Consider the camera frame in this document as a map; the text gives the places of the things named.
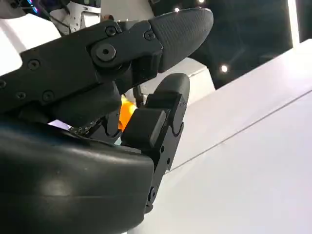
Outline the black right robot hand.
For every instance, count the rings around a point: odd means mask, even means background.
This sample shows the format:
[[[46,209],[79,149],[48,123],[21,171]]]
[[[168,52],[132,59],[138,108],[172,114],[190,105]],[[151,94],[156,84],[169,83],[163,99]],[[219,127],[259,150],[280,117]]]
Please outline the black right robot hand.
[[[20,54],[0,78],[0,231],[120,234],[153,208],[184,128],[186,74],[118,127],[121,96],[191,55],[214,22],[197,7],[102,21]]]

